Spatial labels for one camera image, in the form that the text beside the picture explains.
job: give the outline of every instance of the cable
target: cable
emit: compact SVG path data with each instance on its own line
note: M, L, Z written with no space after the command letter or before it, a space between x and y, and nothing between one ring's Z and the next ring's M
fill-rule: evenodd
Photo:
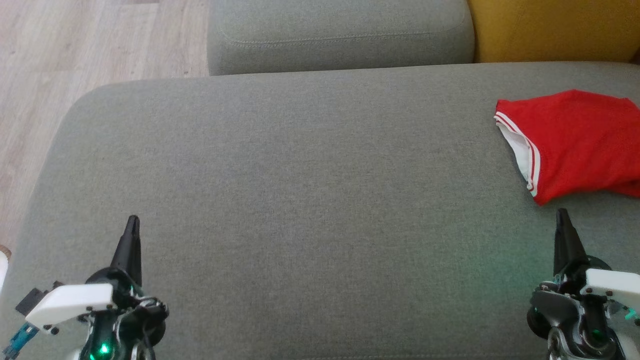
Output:
M154 347L151 346L151 341L149 340L149 334L147 333L147 320L142 327L143 341L145 342L145 346L149 351L149 359L148 360L156 360L156 352L154 351Z

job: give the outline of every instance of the yellow cushion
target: yellow cushion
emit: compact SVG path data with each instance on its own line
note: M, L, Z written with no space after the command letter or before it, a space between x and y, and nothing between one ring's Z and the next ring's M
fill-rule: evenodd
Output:
M476 62L630 61L638 0L468 0Z

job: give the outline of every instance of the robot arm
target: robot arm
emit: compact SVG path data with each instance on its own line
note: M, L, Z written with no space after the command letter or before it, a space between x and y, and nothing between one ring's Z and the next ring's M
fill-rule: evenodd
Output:
M554 280L532 294L529 327L547 340L550 360L640 360L635 344L607 324L623 306L627 319L636 317L640 275L612 271L588 256L565 209L557 212L556 222Z
M81 285L54 283L51 291L33 289L16 307L26 317L3 350L14 360L40 331L56 335L57 325L70 319L89 324L89 335L75 359L155 359L153 346L164 336L165 304L141 288L140 220L129 217L111 266Z

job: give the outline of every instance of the sofa cushion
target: sofa cushion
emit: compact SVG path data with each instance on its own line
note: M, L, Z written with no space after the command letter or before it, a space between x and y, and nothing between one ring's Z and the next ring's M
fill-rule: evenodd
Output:
M171 308L160 359L543 359L525 313L552 276L557 208L589 253L640 272L640 201L603 192L538 207L495 125L496 99L571 88L638 104L640 67L102 87L70 110L42 170L0 297L0 341L32 287L84 282L137 214L145 289ZM40 335L24 359L62 359L85 331Z
M465 0L212 0L211 75L473 60Z

